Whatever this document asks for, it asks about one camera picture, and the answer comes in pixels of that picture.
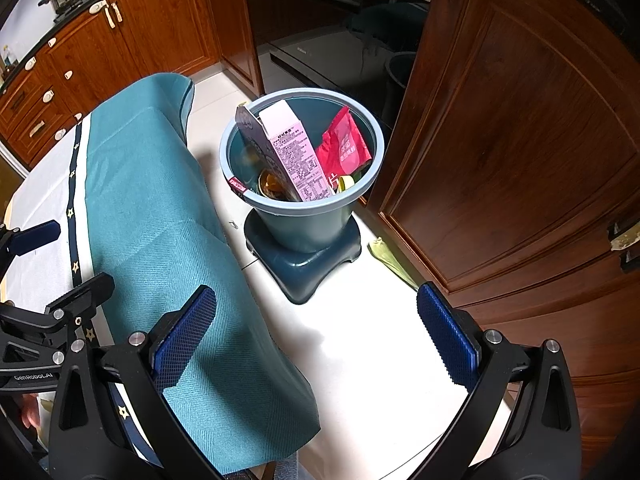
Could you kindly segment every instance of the navy ribbon trim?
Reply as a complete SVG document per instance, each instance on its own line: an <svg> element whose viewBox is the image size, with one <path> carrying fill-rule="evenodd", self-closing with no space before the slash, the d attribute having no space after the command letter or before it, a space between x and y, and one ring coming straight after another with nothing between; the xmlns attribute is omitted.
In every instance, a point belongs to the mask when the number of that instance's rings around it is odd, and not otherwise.
<svg viewBox="0 0 640 480"><path fill-rule="evenodd" d="M82 283L82 272L80 270L80 257L78 256L78 238L76 235L76 211L74 209L74 199L76 197L76 169L78 168L78 152L80 151L80 139L82 137L82 122L76 126L76 138L69 164L69 202L66 204L66 224L69 232L69 256L71 257L71 279L73 286ZM90 319L82 320L82 331L85 339L92 347L98 346L98 338L95 336L94 324Z"/></svg>
<svg viewBox="0 0 640 480"><path fill-rule="evenodd" d="M111 399L113 399L114 402L116 416L124 428L129 444L135 446L147 462L151 462L158 467L162 467L162 464L158 460L158 456L138 431L138 427L136 426L136 423L133 422L133 418L131 418L127 405L114 383L109 383L109 391L111 393Z"/></svg>

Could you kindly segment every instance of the kitchen counter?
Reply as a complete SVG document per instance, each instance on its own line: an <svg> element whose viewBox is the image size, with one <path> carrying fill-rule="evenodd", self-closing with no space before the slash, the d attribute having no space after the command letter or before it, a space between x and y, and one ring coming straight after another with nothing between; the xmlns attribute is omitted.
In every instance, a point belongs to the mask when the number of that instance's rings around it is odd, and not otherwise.
<svg viewBox="0 0 640 480"><path fill-rule="evenodd" d="M49 39L54 36L59 30L62 30L68 23L70 23L74 18L78 17L80 14L85 12L89 7L91 7L95 2L99 2L100 0L87 0L82 5L76 7L71 12L68 12L62 20L57 23L53 23L52 27L47 31L47 33L34 45L34 47L26 54L20 63L11 71L11 73L7 76L4 84L0 86L0 94L4 94L6 89L11 84L11 81L20 73L21 70L24 69L27 61L31 59L31 57L35 56L37 51L39 51Z"/></svg>

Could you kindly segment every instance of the blue plastic bucket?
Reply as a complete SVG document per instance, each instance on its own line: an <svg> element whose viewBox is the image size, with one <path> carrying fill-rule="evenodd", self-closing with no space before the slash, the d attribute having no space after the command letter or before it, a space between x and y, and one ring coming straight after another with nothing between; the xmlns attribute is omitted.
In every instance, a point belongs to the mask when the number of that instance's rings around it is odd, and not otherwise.
<svg viewBox="0 0 640 480"><path fill-rule="evenodd" d="M371 113L350 97L330 90L293 88L265 95L247 105L257 115L264 108L286 100L302 121L314 148L340 109L347 105L367 143L372 161L355 186L334 196L311 202L282 202L258 192L258 176L263 169L252 156L232 120L220 142L220 166L225 179L236 177L247 188L242 198L252 205L273 237L284 247L302 253L315 253L335 241L347 224L353 203L373 184L385 151L382 130Z"/></svg>

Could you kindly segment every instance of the teal towel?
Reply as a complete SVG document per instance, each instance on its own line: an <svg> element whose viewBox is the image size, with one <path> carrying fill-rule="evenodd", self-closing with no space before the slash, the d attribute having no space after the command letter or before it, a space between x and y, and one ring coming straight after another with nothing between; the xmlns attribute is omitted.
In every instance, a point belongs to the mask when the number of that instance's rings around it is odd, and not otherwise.
<svg viewBox="0 0 640 480"><path fill-rule="evenodd" d="M116 342L151 329L200 284L215 291L216 319L164 396L224 474L292 455L319 421L311 387L271 339L187 150L192 99L189 79L158 74L96 108L85 202L94 272L116 283L103 306Z"/></svg>

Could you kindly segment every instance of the tiled floor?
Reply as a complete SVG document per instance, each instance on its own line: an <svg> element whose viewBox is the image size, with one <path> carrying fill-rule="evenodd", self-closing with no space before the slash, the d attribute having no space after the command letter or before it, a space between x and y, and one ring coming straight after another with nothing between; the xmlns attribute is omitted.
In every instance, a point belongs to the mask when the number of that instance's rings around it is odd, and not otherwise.
<svg viewBox="0 0 640 480"><path fill-rule="evenodd" d="M218 146L236 106L249 100L225 73L196 84L187 127L227 240L276 343L309 380L322 430L300 452L317 480L404 480L446 430L466 396L453 384L415 308L415 293L366 244L304 305L290 303L247 250L250 206L229 188ZM478 458L488 456L508 416L502 404Z"/></svg>

